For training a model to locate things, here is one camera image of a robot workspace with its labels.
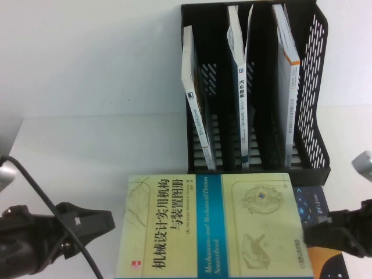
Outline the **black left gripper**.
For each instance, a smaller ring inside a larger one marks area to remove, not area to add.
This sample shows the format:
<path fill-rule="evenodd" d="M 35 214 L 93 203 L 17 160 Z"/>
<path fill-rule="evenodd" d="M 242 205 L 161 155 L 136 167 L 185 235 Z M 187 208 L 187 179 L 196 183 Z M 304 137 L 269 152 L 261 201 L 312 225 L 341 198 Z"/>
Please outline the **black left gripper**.
<path fill-rule="evenodd" d="M 114 220 L 107 210 L 58 204 L 62 220 L 81 242 L 112 231 Z M 80 249 L 55 216 L 32 214 L 26 205 L 11 206 L 1 215 L 1 278 L 19 278 L 43 271 L 64 256 Z"/>

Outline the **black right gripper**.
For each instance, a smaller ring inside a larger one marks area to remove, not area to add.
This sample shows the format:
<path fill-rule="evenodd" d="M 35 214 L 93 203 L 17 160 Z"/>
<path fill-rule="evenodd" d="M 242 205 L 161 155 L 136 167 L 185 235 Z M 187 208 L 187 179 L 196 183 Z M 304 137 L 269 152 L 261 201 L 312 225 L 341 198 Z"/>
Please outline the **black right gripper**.
<path fill-rule="evenodd" d="M 330 212 L 321 223 L 304 229 L 303 240 L 310 246 L 371 257 L 371 200 L 363 201 L 358 210 Z"/>

